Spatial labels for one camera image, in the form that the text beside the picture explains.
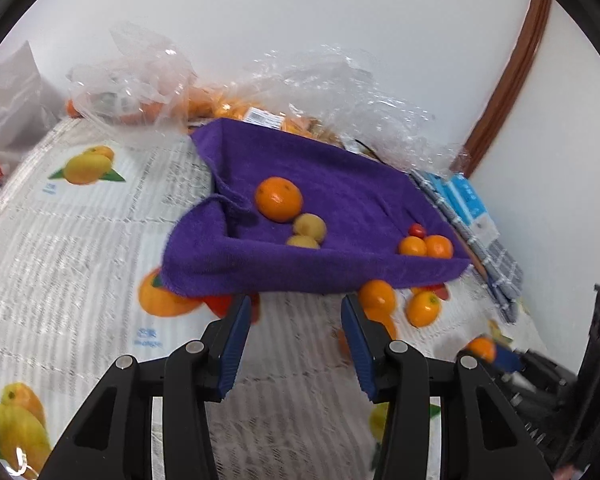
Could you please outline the lone orange front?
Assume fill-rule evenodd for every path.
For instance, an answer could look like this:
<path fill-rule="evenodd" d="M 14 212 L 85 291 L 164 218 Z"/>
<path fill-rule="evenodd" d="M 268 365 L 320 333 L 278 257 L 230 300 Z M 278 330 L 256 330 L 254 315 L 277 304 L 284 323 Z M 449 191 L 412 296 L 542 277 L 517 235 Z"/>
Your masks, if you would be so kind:
<path fill-rule="evenodd" d="M 470 352 L 476 358 L 486 361 L 487 363 L 493 363 L 496 358 L 496 344 L 495 342 L 486 336 L 479 336 L 466 344 L 465 349 Z"/>

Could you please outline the small orange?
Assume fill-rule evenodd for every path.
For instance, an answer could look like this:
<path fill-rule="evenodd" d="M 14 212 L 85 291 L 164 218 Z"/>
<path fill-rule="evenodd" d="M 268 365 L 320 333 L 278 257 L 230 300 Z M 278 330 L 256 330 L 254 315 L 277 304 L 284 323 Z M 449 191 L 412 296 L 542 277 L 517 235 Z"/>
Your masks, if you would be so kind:
<path fill-rule="evenodd" d="M 434 292 L 418 292 L 405 307 L 407 322 L 416 328 L 432 324 L 440 314 L 442 301 Z"/>
<path fill-rule="evenodd" d="M 407 236 L 400 240 L 398 253 L 404 256 L 426 257 L 428 249 L 426 242 L 418 236 Z"/>

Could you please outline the small red tomato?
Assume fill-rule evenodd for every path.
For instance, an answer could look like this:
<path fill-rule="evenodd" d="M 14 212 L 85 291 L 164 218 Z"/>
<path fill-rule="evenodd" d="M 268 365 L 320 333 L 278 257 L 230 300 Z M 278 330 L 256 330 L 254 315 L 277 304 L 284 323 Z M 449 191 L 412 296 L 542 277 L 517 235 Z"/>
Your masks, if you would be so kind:
<path fill-rule="evenodd" d="M 408 228 L 408 235 L 423 240 L 427 236 L 427 231 L 420 223 L 413 223 Z"/>

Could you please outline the green kiwi back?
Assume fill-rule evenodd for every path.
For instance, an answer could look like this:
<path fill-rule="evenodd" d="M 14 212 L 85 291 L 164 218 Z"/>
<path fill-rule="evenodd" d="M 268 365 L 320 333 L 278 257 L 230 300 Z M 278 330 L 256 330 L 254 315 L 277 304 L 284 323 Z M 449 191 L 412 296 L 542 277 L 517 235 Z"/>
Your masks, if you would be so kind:
<path fill-rule="evenodd" d="M 325 221 L 316 214 L 300 214 L 292 226 L 294 234 L 307 235 L 322 244 L 327 234 Z"/>

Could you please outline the green kiwi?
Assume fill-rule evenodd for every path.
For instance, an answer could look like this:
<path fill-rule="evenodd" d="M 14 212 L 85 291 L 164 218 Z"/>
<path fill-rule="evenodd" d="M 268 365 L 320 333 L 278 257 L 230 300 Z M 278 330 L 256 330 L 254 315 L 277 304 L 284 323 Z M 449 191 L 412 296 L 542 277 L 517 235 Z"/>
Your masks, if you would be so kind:
<path fill-rule="evenodd" d="M 287 246 L 309 248 L 309 249 L 320 249 L 321 244 L 314 240 L 313 237 L 307 235 L 294 234 L 286 240 Z"/>
<path fill-rule="evenodd" d="M 316 214 L 300 214 L 292 226 L 294 234 L 307 235 L 322 244 L 327 234 L 325 221 Z"/>

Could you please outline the green kiwi front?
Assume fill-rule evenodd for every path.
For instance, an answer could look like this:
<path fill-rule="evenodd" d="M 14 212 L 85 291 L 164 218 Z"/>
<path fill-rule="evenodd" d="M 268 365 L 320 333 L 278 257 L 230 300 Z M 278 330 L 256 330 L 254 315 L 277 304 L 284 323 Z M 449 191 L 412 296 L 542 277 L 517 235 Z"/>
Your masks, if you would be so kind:
<path fill-rule="evenodd" d="M 307 235 L 294 234 L 286 240 L 287 246 L 309 248 L 309 249 L 320 249 L 321 244 L 314 240 L 313 237 Z"/>

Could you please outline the large orange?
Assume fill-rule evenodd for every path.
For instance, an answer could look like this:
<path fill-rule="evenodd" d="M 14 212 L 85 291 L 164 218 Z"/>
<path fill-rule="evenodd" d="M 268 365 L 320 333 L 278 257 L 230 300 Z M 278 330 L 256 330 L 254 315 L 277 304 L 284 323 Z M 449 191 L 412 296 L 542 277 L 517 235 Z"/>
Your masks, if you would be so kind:
<path fill-rule="evenodd" d="M 303 197 L 291 181 L 281 177 L 263 180 L 254 192 L 257 210 L 268 220 L 285 223 L 298 217 L 302 211 Z"/>

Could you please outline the grey checked folded cloth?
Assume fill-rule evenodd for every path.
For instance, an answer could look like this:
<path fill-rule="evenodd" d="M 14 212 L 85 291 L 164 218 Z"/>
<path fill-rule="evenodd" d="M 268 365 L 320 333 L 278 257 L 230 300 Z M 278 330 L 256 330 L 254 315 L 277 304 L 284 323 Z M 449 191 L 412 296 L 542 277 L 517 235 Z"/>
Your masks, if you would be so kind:
<path fill-rule="evenodd" d="M 460 240 L 466 244 L 469 255 L 477 259 L 474 267 L 482 266 L 483 281 L 500 309 L 501 318 L 506 323 L 516 323 L 518 318 L 517 301 L 521 297 L 522 281 L 524 280 L 524 272 L 517 260 L 505 248 L 500 238 L 486 247 L 478 241 L 468 226 L 464 225 L 442 188 L 442 183 L 449 179 L 418 170 L 411 172 L 411 178 L 430 202 L 439 209 L 449 224 L 456 229 Z"/>

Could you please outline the blue tissue pack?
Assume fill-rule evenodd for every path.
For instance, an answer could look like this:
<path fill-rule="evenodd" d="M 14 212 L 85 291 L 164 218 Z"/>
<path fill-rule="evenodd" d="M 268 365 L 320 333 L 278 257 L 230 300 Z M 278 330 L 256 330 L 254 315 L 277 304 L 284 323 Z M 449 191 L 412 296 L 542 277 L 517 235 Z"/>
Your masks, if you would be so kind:
<path fill-rule="evenodd" d="M 442 183 L 442 188 L 454 211 L 481 244 L 489 247 L 500 237 L 495 222 L 468 179 L 462 174 L 454 174 Z"/>

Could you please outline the purple towel covered tray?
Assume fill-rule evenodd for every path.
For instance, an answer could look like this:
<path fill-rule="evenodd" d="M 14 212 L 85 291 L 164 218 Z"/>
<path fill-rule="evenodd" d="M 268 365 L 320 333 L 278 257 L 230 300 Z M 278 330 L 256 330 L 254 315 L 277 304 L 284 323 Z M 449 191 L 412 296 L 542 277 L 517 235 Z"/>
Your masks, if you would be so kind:
<path fill-rule="evenodd" d="M 226 118 L 192 141 L 211 190 L 166 242 L 160 283 L 174 294 L 422 287 L 469 266 L 449 223 L 399 170 Z"/>

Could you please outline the crumpled clear plastic bag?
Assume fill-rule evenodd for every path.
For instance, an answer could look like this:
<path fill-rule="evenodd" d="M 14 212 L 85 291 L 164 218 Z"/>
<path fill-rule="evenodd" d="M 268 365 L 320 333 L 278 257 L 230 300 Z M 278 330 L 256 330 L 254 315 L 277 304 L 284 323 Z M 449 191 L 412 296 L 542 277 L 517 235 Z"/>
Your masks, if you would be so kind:
<path fill-rule="evenodd" d="M 272 113 L 306 119 L 321 140 L 366 152 L 401 171 L 448 178 L 466 169 L 460 141 L 445 141 L 429 110 L 386 91 L 364 52 L 322 44 L 300 52 L 271 51 L 235 81 L 236 96 Z"/>

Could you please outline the clear bag of oranges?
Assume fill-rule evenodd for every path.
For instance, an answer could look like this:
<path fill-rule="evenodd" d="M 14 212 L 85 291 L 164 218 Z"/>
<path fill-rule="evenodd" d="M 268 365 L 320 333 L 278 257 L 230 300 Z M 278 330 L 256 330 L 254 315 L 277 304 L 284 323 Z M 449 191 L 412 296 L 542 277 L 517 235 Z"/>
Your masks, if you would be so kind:
<path fill-rule="evenodd" d="M 283 108 L 266 104 L 257 94 L 253 96 L 230 87 L 191 88 L 187 117 L 192 128 L 208 124 L 212 119 L 228 118 L 343 148 L 338 134 L 327 128 L 321 119 L 303 114 L 292 105 Z"/>

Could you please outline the white plastic shopping bag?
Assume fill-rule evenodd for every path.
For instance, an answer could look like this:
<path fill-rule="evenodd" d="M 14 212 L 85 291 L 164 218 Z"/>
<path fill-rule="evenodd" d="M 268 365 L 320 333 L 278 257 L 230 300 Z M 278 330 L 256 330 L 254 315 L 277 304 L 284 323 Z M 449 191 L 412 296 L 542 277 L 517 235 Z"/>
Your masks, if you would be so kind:
<path fill-rule="evenodd" d="M 64 114 L 64 99 L 38 71 L 30 44 L 0 64 L 0 189 Z"/>

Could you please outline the clear bag left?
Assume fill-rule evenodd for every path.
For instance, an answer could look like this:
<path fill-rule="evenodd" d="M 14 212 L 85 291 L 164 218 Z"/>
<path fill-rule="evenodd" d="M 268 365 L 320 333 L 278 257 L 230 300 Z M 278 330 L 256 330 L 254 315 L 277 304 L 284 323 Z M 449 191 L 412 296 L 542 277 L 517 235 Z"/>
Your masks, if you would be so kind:
<path fill-rule="evenodd" d="M 168 144 L 185 134 L 189 93 L 197 79 L 188 57 L 170 38 L 130 22 L 112 25 L 110 35 L 117 58 L 69 70 L 76 112 L 138 148 Z"/>

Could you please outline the brown wooden door frame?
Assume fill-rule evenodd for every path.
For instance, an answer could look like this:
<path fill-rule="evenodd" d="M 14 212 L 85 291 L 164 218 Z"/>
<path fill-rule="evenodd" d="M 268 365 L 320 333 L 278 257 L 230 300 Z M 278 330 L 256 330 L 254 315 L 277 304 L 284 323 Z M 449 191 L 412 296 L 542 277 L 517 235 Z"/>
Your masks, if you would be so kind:
<path fill-rule="evenodd" d="M 501 78 L 465 142 L 464 149 L 469 158 L 464 171 L 466 177 L 470 177 L 479 167 L 524 88 L 544 37 L 552 1 L 529 0 L 516 44 Z"/>

